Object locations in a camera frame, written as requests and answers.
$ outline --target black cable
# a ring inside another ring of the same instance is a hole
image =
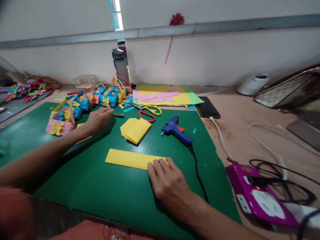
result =
[[[209,203],[209,200],[208,200],[208,196],[207,196],[206,190],[204,189],[203,183],[202,183],[201,178],[200,178],[200,175],[199,175],[198,159],[197,159],[196,153],[195,153],[194,150],[193,150],[193,146],[192,146],[192,145],[189,147],[189,150],[190,150],[190,152],[191,152],[191,154],[192,154],[192,156],[193,156],[193,158],[194,158],[194,161],[196,162],[196,174],[197,174],[197,178],[198,178],[198,180],[199,180],[199,183],[200,183],[200,185],[201,185],[201,188],[202,188],[202,191],[203,191],[205,200],[206,200],[206,202],[207,202],[208,204],[210,204],[210,203]]]
[[[305,231],[305,229],[307,227],[307,223],[309,222],[309,219],[312,218],[313,216],[319,214],[319,213],[320,213],[320,209],[309,213],[308,215],[306,215],[302,219],[300,227],[299,227],[299,231],[298,231],[298,234],[297,234],[297,240],[302,240],[303,239],[303,234],[304,234],[304,231]]]
[[[260,163],[258,163],[257,165],[254,165],[254,164],[252,164],[252,162],[260,162]],[[304,178],[307,178],[308,180],[310,180],[310,181],[312,181],[312,182],[320,185],[319,182],[317,182],[317,181],[315,181],[315,180],[313,180],[313,179],[311,179],[311,178],[309,178],[309,177],[307,177],[307,176],[305,176],[305,175],[303,175],[303,174],[301,174],[301,173],[298,173],[298,172],[293,171],[293,170],[291,170],[291,169],[282,167],[282,166],[280,166],[280,165],[278,165],[278,164],[270,163],[270,162],[267,162],[267,161],[264,161],[264,160],[259,160],[259,159],[251,159],[251,160],[249,161],[249,163],[250,163],[251,166],[255,167],[258,171],[264,171],[264,172],[270,173],[270,174],[278,177],[279,179],[282,179],[282,178],[283,178],[283,174],[282,174],[276,167],[282,168],[282,169],[286,169],[287,171],[293,172],[293,173],[295,173],[295,174],[297,174],[297,175],[299,175],[299,176],[302,176],[302,177],[304,177]],[[274,170],[274,172],[268,171],[268,170],[266,170],[266,169],[262,169],[261,166],[263,166],[263,165],[267,165],[267,166],[271,167],[271,168]],[[309,189],[307,189],[307,188],[305,188],[305,187],[303,187],[303,186],[301,186],[301,185],[299,185],[299,184],[297,184],[297,183],[295,183],[295,182],[292,182],[292,181],[290,181],[290,180],[278,180],[277,182],[279,182],[279,181],[280,181],[280,183],[283,185],[284,190],[286,191],[286,193],[287,193],[287,195],[288,195],[288,198],[289,198],[288,201],[281,199],[282,202],[290,202],[290,203],[295,203],[295,204],[300,204],[300,205],[309,206],[309,205],[311,205],[311,204],[317,199],[313,192],[311,192]],[[298,199],[298,200],[295,200],[295,199],[293,198],[293,196],[292,196],[292,193],[291,193],[288,185],[292,185],[292,186],[295,186],[295,187],[303,190],[303,191],[307,194],[308,198],[307,198],[307,199]]]
[[[254,161],[255,161],[255,162],[260,162],[260,163],[255,166],[255,165],[252,164],[252,162],[254,162]],[[305,175],[303,175],[303,174],[301,174],[301,173],[298,173],[298,172],[296,172],[296,171],[293,171],[293,170],[291,170],[291,169],[289,169],[289,168],[285,168],[285,167],[280,166],[280,165],[278,165],[278,164],[270,163],[270,162],[267,162],[267,161],[264,161],[264,160],[260,160],[260,159],[251,159],[251,160],[249,161],[249,163],[250,163],[251,166],[255,167],[258,171],[268,172],[268,173],[271,173],[271,174],[273,174],[273,175],[275,175],[275,176],[277,176],[277,177],[279,177],[279,178],[283,178],[283,174],[282,174],[280,171],[278,171],[277,168],[276,168],[276,167],[279,167],[279,168],[285,169],[285,170],[287,170],[287,171],[289,171],[289,172],[295,173],[295,174],[297,174],[297,175],[299,175],[299,176],[301,176],[301,177],[304,177],[304,178],[310,180],[311,182],[314,182],[315,184],[317,184],[317,185],[320,186],[320,183],[317,182],[316,180],[313,180],[312,178],[309,178],[309,177],[307,177],[307,176],[305,176]],[[268,170],[265,170],[265,169],[261,169],[261,168],[260,168],[261,165],[267,165],[267,166],[271,167],[275,172],[271,172],[271,171],[268,171]],[[316,200],[316,196],[314,195],[314,193],[312,193],[310,190],[306,189],[305,187],[302,187],[302,186],[300,186],[299,184],[294,183],[294,182],[292,182],[292,181],[290,181],[290,180],[283,180],[283,181],[284,181],[286,184],[289,183],[289,184],[291,184],[291,185],[293,185],[293,186],[295,186],[295,187],[298,187],[298,188],[302,189],[302,190],[305,191],[305,192],[307,193],[307,195],[308,195],[308,199],[307,199],[307,200],[293,200],[293,201],[283,201],[283,200],[282,200],[283,202],[293,202],[293,203],[296,203],[296,204],[301,204],[301,202],[304,202],[304,203],[306,203],[305,205],[308,205],[308,204],[310,205],[313,201]],[[288,192],[290,193],[289,197],[291,196],[291,198],[293,198],[290,190],[288,189],[288,187],[285,188],[285,190],[286,190],[286,191],[288,190]],[[299,226],[299,231],[298,231],[298,234],[297,234],[297,240],[302,240],[302,239],[303,239],[303,234],[304,234],[304,231],[305,231],[305,229],[306,229],[306,227],[307,227],[307,223],[308,223],[309,219],[310,219],[311,217],[319,214],[319,213],[320,213],[320,209],[318,209],[318,210],[316,210],[316,211],[314,211],[314,212],[309,213],[308,215],[306,215],[306,216],[302,219],[302,221],[301,221],[301,223],[300,223],[300,226]]]

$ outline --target gray bottle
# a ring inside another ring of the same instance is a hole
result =
[[[122,76],[128,81],[127,64],[124,60],[124,51],[118,48],[114,48],[112,49],[112,57],[114,67],[116,68],[118,76]],[[121,78],[119,78],[119,80],[123,83],[124,86],[129,86],[128,83],[123,81]]]

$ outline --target yellow scissors handle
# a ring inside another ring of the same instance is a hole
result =
[[[160,108],[158,108],[157,106],[144,106],[143,109],[147,109],[149,112],[151,112],[152,114],[156,115],[156,116],[160,116],[162,114],[162,111]]]

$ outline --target red sleeve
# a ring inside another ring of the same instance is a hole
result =
[[[32,197],[21,189],[0,188],[0,239],[35,239]]]

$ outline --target orange scissors handle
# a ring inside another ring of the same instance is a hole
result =
[[[144,114],[144,115],[147,115],[147,116],[149,116],[149,117],[151,117],[151,118],[153,118],[153,120],[146,120],[146,119],[144,119],[144,118],[141,116],[141,113]],[[153,123],[153,122],[156,121],[156,117],[155,117],[155,116],[153,116],[153,115],[151,115],[151,114],[149,114],[149,113],[145,113],[142,109],[139,111],[139,116],[140,116],[140,118],[146,120],[146,121],[149,122],[149,123]]]

